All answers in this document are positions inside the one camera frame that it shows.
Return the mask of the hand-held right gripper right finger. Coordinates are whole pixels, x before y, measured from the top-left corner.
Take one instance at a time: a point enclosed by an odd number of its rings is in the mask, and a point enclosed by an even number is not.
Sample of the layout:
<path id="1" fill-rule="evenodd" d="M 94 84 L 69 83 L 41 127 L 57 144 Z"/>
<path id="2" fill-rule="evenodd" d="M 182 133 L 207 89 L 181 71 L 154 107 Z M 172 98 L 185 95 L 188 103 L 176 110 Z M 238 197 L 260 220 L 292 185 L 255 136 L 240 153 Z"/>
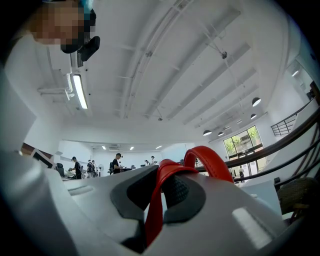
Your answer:
<path id="1" fill-rule="evenodd" d="M 191 219 L 164 223 L 145 256 L 264 256 L 273 253 L 287 226 L 280 214 L 235 184 L 202 174 L 176 178 L 205 193 Z"/>

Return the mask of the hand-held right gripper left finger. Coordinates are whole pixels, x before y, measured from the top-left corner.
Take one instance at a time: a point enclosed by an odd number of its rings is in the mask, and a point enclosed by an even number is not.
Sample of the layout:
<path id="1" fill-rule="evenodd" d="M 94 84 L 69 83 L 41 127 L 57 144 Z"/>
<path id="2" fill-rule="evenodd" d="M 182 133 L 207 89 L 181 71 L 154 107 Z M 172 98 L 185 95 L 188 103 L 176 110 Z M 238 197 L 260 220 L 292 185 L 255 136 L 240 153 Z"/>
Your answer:
<path id="1" fill-rule="evenodd" d="M 130 200 L 129 186 L 155 167 L 119 175 L 65 181 L 54 169 L 13 152 L 0 154 L 4 226 L 22 235 L 24 256 L 157 256 L 147 247 L 144 208 Z"/>

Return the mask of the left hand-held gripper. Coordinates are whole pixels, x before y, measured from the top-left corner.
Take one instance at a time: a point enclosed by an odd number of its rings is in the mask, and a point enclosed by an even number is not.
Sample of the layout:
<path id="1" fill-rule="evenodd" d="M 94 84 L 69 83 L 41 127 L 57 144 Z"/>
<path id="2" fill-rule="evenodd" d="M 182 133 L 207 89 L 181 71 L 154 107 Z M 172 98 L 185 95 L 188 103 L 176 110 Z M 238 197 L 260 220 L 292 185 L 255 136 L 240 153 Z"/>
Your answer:
<path id="1" fill-rule="evenodd" d="M 31 157 L 39 162 L 39 164 L 45 169 L 54 169 L 55 163 L 47 157 L 44 153 L 42 153 L 38 149 L 34 149 L 31 153 Z"/>

